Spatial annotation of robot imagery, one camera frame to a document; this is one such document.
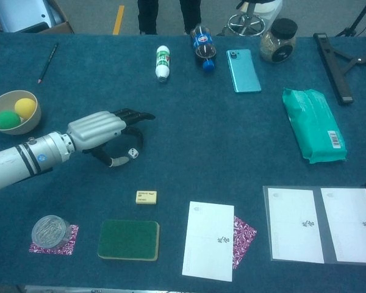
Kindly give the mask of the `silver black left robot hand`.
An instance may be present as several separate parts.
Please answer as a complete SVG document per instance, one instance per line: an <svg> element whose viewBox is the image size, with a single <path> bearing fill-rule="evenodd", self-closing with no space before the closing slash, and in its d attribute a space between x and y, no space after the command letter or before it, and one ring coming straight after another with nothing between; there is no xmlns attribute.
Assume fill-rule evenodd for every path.
<svg viewBox="0 0 366 293"><path fill-rule="evenodd" d="M139 149L143 148L143 134L133 125L155 118L153 114L128 108L114 112L99 111L69 123L66 133L75 150L90 153L110 168L118 167L136 159ZM104 145L120 135L134 136L137 146L121 157L109 156L103 149Z"/></svg>

